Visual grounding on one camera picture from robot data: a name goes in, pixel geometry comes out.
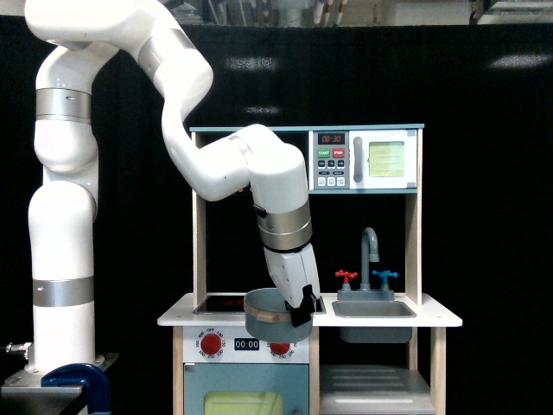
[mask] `digital clock display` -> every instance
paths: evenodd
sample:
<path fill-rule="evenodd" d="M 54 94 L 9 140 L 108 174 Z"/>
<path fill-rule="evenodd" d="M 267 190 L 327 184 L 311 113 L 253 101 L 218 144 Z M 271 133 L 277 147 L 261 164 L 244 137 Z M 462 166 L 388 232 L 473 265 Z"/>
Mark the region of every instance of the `digital clock display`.
<path fill-rule="evenodd" d="M 234 339 L 234 350 L 259 350 L 259 340 Z"/>
<path fill-rule="evenodd" d="M 332 132 L 319 134 L 319 145 L 344 145 L 346 142 L 345 132 Z"/>

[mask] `countertop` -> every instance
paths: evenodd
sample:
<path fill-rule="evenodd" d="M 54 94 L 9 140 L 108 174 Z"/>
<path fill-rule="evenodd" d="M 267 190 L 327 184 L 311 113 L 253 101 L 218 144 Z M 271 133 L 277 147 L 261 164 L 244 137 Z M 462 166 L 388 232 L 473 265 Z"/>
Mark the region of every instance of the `countertop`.
<path fill-rule="evenodd" d="M 226 295 L 228 293 L 210 293 Z M 166 311 L 158 320 L 160 326 L 244 326 L 244 313 L 205 313 L 194 314 L 193 294 L 188 293 Z M 332 303 L 337 300 L 335 293 L 321 294 L 325 313 L 315 313 L 315 327 L 460 327 L 462 320 L 434 298 L 423 294 L 423 304 L 415 305 L 404 293 L 396 293 L 395 301 L 406 303 L 415 317 L 337 317 Z"/>

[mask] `stovetop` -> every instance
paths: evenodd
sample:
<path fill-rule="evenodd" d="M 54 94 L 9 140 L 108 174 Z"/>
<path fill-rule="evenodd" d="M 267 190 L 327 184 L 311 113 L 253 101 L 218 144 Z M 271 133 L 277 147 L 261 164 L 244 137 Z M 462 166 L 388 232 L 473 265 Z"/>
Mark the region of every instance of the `stovetop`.
<path fill-rule="evenodd" d="M 319 298 L 315 314 L 324 314 L 322 301 Z M 210 295 L 194 310 L 194 314 L 243 314 L 244 294 Z"/>

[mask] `yellow oven window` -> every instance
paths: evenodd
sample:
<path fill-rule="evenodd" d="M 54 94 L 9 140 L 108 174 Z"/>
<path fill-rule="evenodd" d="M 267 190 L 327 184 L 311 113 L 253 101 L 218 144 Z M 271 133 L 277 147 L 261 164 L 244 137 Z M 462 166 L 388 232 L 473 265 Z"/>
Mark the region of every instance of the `yellow oven window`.
<path fill-rule="evenodd" d="M 405 143 L 369 143 L 369 176 L 401 177 L 405 175 Z"/>
<path fill-rule="evenodd" d="M 205 415 L 283 415 L 284 402 L 274 392 L 212 391 L 204 397 Z"/>

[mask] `oven door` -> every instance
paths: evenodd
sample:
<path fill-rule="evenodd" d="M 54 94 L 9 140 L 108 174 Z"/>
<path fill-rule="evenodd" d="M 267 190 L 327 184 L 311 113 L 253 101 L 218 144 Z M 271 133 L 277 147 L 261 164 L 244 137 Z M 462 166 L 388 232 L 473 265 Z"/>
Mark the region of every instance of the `oven door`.
<path fill-rule="evenodd" d="M 308 415 L 307 364 L 185 365 L 187 415 Z"/>
<path fill-rule="evenodd" d="M 350 188 L 416 188 L 416 130 L 350 131 Z"/>

